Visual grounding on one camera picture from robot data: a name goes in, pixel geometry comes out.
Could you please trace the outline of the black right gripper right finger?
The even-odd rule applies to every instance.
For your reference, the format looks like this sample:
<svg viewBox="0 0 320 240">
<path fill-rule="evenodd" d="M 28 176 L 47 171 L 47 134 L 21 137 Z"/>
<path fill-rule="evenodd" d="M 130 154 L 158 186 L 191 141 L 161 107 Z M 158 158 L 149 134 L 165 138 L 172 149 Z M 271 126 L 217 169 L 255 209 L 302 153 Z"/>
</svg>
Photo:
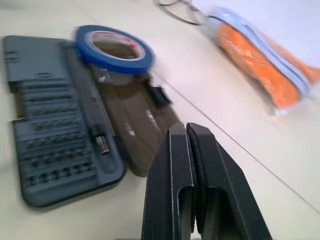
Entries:
<svg viewBox="0 0 320 240">
<path fill-rule="evenodd" d="M 273 240 L 247 179 L 215 135 L 188 123 L 197 178 L 196 224 L 201 240 Z"/>
</svg>

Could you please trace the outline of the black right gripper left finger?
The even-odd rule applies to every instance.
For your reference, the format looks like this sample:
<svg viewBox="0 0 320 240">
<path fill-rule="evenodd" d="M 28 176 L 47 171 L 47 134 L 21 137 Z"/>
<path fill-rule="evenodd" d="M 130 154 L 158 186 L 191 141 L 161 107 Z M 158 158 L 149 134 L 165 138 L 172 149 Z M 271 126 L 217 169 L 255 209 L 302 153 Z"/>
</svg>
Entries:
<svg viewBox="0 0 320 240">
<path fill-rule="evenodd" d="M 197 177 L 183 123 L 171 126 L 148 171 L 141 240 L 191 240 Z"/>
</svg>

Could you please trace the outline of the grey screwdriver bit case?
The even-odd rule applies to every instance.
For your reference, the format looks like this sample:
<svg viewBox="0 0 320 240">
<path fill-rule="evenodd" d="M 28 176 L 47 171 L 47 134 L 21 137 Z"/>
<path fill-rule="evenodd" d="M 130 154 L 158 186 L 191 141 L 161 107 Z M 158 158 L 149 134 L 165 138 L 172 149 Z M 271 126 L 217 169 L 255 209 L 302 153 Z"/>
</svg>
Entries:
<svg viewBox="0 0 320 240">
<path fill-rule="evenodd" d="M 20 192 L 32 209 L 116 187 L 126 167 L 145 177 L 167 130 L 180 120 L 149 74 L 113 75 L 86 63 L 73 42 L 9 35 L 2 39 Z M 65 50 L 77 54 L 110 149 L 92 141 Z"/>
</svg>

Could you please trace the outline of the orange cloth in plastic bag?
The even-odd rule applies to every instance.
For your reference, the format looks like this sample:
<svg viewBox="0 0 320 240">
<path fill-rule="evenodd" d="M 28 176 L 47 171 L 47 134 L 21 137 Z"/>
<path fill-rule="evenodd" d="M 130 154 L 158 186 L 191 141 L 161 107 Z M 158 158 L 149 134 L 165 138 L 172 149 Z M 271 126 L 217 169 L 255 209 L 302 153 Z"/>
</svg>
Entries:
<svg viewBox="0 0 320 240">
<path fill-rule="evenodd" d="M 320 67 L 303 63 L 238 13 L 215 7 L 205 25 L 215 44 L 257 82 L 275 115 L 320 96 Z"/>
</svg>

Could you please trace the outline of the blue tape roll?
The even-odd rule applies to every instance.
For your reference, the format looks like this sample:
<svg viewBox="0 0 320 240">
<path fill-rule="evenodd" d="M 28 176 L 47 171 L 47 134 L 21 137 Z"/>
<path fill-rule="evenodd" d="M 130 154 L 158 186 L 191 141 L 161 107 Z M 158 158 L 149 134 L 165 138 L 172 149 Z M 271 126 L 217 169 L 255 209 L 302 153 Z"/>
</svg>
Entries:
<svg viewBox="0 0 320 240">
<path fill-rule="evenodd" d="M 144 41 L 101 25 L 78 27 L 75 47 L 87 62 L 122 74 L 144 74 L 154 62 L 154 53 Z"/>
</svg>

